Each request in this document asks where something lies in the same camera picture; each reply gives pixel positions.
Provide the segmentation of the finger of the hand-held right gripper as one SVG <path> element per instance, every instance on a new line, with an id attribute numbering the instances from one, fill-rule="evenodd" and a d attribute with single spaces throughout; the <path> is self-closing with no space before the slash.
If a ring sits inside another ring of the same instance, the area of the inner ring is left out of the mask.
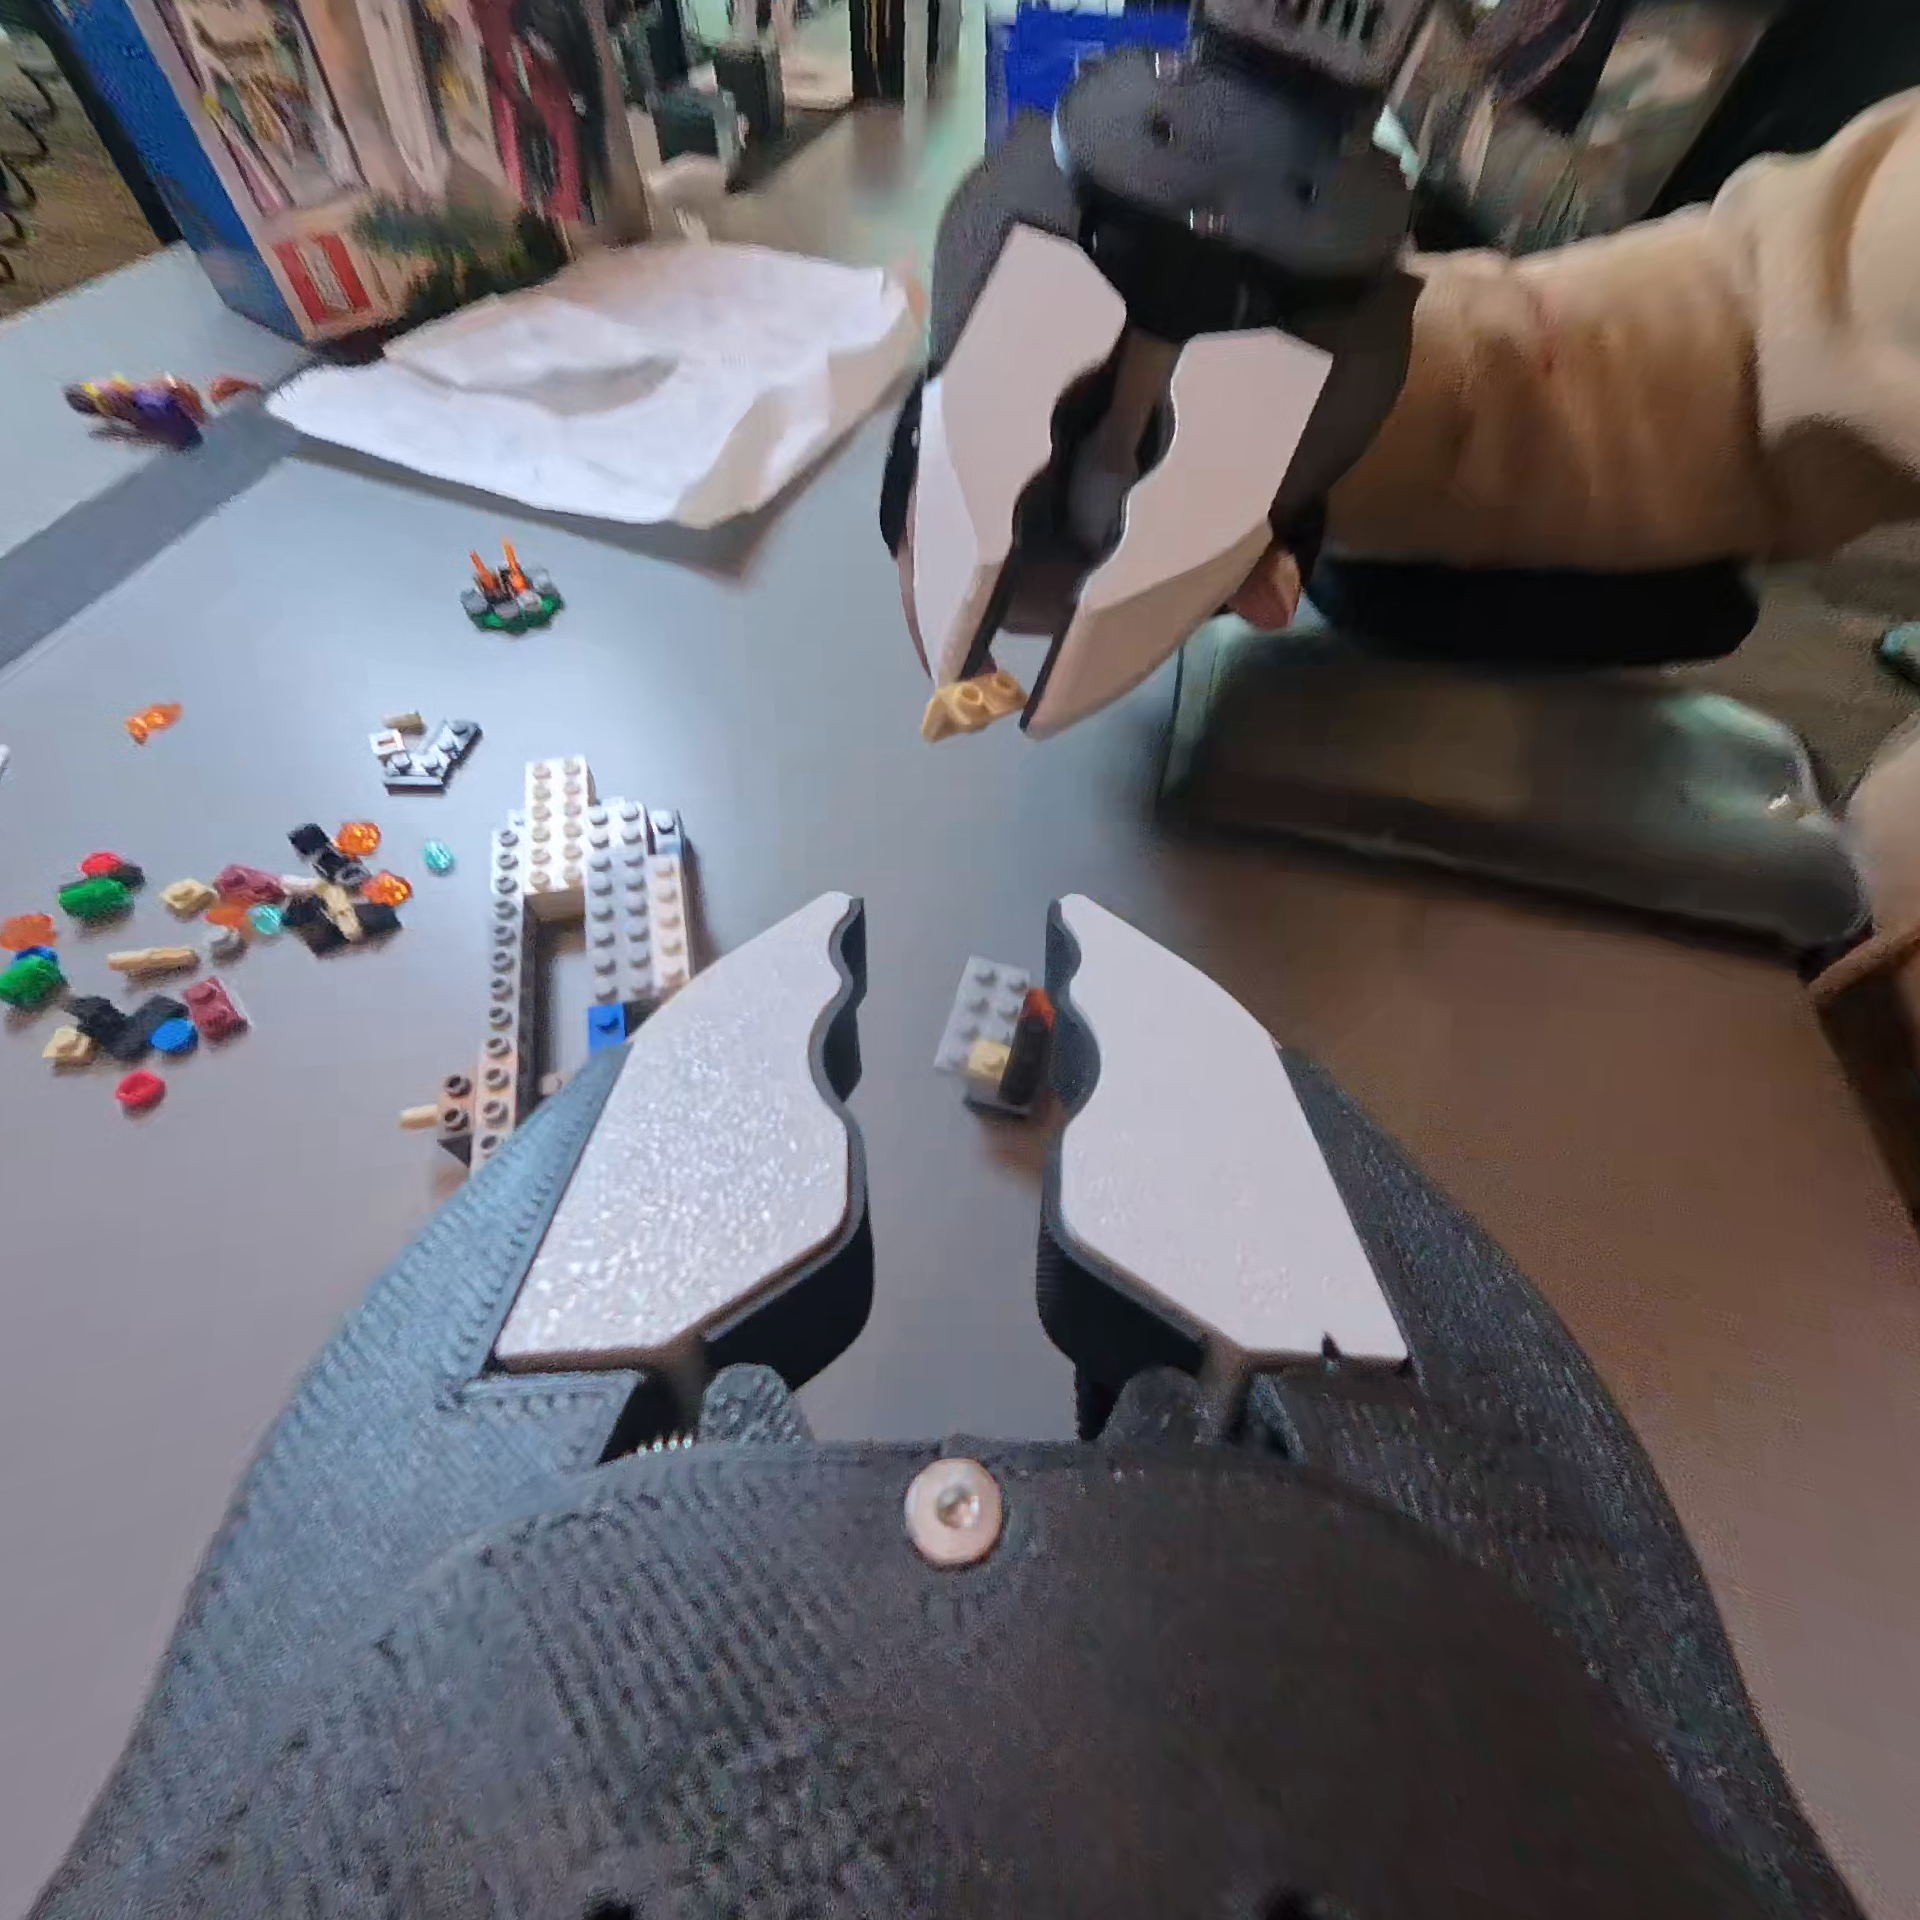
<path id="1" fill-rule="evenodd" d="M 1053 467 L 1055 413 L 1101 372 L 1128 307 L 1071 239 L 1017 227 L 924 385 L 907 512 L 911 606 L 934 684 L 960 684 L 1017 555 L 1023 498 Z"/>
<path id="2" fill-rule="evenodd" d="M 1236 599 L 1274 540 L 1271 511 L 1330 372 L 1333 352 L 1271 327 L 1201 333 L 1180 352 L 1166 451 L 1074 599 L 1023 712 L 1030 737 L 1130 697 Z"/>

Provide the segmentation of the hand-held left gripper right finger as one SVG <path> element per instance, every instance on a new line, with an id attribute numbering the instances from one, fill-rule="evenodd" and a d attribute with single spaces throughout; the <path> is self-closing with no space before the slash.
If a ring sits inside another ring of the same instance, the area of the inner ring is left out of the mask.
<path id="1" fill-rule="evenodd" d="M 1039 1313 L 1099 1435 L 1143 1372 L 1236 1429 L 1259 1379 L 1396 1376 L 1412 1338 L 1284 1047 L 1220 983 L 1089 895 L 1044 926 L 1055 1009 Z"/>

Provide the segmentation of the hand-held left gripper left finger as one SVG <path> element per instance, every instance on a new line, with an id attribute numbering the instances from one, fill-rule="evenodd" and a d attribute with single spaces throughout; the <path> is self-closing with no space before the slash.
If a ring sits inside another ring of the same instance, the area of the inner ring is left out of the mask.
<path id="1" fill-rule="evenodd" d="M 851 1117 L 865 905 L 823 892 L 597 1054 L 492 1160 L 537 1205 L 492 1333 L 500 1389 L 627 1383 L 693 1427 L 727 1367 L 814 1386 L 874 1303 Z"/>

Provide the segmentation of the small grey lego assembly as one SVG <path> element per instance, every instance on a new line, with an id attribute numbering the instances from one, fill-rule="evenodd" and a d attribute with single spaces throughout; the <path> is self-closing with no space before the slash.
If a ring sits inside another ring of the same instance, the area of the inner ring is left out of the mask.
<path id="1" fill-rule="evenodd" d="M 1039 978 L 969 956 L 948 1013 L 934 1072 L 993 1117 L 1025 1120 L 1053 1088 L 1055 1005 Z"/>

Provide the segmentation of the tan lego plate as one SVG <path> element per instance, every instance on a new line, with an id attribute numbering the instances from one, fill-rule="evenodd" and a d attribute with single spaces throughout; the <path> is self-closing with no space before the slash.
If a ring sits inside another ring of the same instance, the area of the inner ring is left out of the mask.
<path id="1" fill-rule="evenodd" d="M 927 699 L 921 719 L 921 737 L 927 744 L 988 731 L 995 723 L 1019 715 L 1030 703 L 1025 686 L 1003 670 L 991 670 L 969 678 L 945 684 Z"/>

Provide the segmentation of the pile of lego pieces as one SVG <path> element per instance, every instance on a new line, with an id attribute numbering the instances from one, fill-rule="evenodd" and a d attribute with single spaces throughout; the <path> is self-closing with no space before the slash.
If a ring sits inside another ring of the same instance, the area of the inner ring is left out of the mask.
<path id="1" fill-rule="evenodd" d="M 380 822 L 300 822 L 287 853 L 287 872 L 226 861 L 157 892 L 131 857 L 85 853 L 51 907 L 4 916 L 4 1031 L 43 1030 L 48 1072 L 111 1068 L 116 1107 L 155 1114 L 171 1062 L 250 1035 L 229 969 L 256 946 L 338 956 L 403 932 L 415 885 L 381 865 Z"/>

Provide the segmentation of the person's right forearm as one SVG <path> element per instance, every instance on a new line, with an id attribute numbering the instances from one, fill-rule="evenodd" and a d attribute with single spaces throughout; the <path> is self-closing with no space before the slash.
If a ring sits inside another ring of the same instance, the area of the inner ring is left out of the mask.
<path id="1" fill-rule="evenodd" d="M 1708 206 L 1413 275 L 1406 388 L 1325 512 L 1339 552 L 1651 571 L 1918 524 L 1918 91 Z"/>

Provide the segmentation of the long grey lego build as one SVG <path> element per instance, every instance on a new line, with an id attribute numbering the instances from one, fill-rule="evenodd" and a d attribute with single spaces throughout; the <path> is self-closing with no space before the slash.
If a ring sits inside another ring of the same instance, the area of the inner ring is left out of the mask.
<path id="1" fill-rule="evenodd" d="M 547 1062 L 550 945 L 588 963 L 586 1047 L 627 1045 L 695 978 L 686 829 L 677 807 L 600 795 L 588 758 L 534 758 L 488 853 L 488 997 L 474 1058 L 399 1131 L 427 1135 L 466 1172 L 492 1163 L 566 1091 Z"/>

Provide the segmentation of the green round lego campfire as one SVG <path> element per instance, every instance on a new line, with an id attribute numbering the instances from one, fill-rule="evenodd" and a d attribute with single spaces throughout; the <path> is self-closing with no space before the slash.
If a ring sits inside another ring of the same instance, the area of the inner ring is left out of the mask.
<path id="1" fill-rule="evenodd" d="M 479 633 L 537 633 L 551 627 L 566 611 L 551 574 L 521 562 L 515 545 L 502 541 L 500 560 L 488 562 L 479 552 L 466 555 L 471 584 L 460 592 L 460 607 Z"/>

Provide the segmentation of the colourful lego set box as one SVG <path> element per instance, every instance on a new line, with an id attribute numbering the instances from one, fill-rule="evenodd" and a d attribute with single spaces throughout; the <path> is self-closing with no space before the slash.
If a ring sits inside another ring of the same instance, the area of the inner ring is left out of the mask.
<path id="1" fill-rule="evenodd" d="M 295 343 L 649 234 L 606 5 L 30 5 L 216 295 Z"/>

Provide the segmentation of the purple lego minifigure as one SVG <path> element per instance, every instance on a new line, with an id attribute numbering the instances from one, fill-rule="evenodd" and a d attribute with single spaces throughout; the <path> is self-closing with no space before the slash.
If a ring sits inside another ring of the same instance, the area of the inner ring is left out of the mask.
<path id="1" fill-rule="evenodd" d="M 157 379 L 97 379 L 61 385 L 61 402 L 90 423 L 103 423 L 118 439 L 159 446 L 171 451 L 190 451 L 202 446 L 213 416 L 243 398 L 263 398 L 267 388 L 240 379 L 216 375 L 207 385 L 194 385 L 176 375 Z"/>

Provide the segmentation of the blue plastic bin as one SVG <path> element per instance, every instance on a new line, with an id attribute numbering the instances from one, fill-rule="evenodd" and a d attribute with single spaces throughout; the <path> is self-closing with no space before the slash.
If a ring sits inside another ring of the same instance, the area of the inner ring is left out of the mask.
<path id="1" fill-rule="evenodd" d="M 1188 5 L 988 5 L 988 122 L 1053 115 L 1086 69 L 1120 48 L 1183 48 Z"/>

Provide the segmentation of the printed white paper bag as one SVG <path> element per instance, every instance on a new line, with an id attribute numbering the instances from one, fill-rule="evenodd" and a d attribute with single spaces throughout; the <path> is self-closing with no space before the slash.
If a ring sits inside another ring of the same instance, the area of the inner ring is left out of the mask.
<path id="1" fill-rule="evenodd" d="M 299 436 L 559 515 L 713 528 L 772 505 L 921 357 L 911 282 L 683 239 L 418 327 L 267 398 Z"/>

